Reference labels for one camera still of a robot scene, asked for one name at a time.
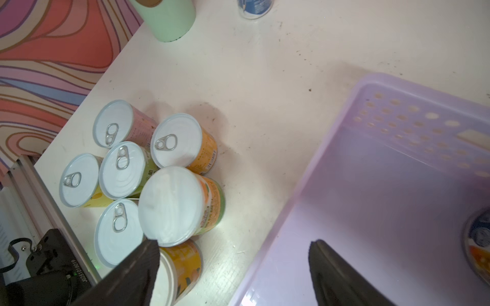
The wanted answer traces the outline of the orange can plastic lid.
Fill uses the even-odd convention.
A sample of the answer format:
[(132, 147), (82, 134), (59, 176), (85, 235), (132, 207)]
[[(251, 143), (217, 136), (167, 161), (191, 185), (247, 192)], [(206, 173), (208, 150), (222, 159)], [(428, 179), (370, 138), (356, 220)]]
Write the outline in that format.
[(160, 265), (151, 305), (176, 305), (198, 283), (203, 271), (202, 253), (192, 240), (160, 248)]

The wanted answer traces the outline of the large blue label can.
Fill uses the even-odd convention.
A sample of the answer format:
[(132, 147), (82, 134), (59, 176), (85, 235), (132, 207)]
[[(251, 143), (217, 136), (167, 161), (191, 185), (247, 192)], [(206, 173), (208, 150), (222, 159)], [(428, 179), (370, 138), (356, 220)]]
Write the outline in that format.
[(489, 286), (489, 207), (473, 213), (464, 223), (462, 248), (472, 271)]

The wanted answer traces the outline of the purple plastic perforated basket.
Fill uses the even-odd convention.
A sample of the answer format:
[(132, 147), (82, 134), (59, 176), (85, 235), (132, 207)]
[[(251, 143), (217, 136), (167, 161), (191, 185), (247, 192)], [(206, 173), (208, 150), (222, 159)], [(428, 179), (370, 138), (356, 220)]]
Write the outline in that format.
[(231, 305), (318, 305), (323, 240), (393, 305), (488, 305), (462, 248), (489, 207), (489, 107), (376, 73), (354, 87)]

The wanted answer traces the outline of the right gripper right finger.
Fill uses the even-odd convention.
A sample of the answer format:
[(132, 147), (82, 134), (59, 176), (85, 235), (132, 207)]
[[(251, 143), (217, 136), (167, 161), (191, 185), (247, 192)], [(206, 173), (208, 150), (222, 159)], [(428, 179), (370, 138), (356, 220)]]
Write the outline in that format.
[(310, 244), (308, 263), (319, 305), (392, 305), (323, 240)]

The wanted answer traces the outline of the can with white plastic lid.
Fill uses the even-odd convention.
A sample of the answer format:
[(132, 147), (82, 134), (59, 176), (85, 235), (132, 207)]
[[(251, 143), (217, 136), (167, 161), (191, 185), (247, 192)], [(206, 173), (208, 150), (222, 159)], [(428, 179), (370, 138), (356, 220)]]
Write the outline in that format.
[(173, 247), (214, 229), (225, 209), (225, 195), (216, 181), (172, 166), (146, 182), (139, 198), (139, 221), (146, 238), (160, 247)]

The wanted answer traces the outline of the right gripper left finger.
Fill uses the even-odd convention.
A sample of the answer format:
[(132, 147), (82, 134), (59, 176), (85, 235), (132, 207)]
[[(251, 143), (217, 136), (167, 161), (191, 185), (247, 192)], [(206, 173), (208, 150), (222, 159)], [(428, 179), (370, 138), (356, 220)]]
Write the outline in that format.
[(149, 305), (159, 266), (158, 242), (145, 240), (95, 287), (72, 304)]

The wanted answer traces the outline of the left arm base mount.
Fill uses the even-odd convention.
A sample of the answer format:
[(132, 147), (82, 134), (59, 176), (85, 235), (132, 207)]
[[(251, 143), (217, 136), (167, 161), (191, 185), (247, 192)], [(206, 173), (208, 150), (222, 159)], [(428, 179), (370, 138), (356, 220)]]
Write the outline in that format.
[(101, 281), (81, 245), (58, 228), (36, 244), (15, 238), (4, 249), (10, 262), (1, 262), (1, 305), (73, 305)]

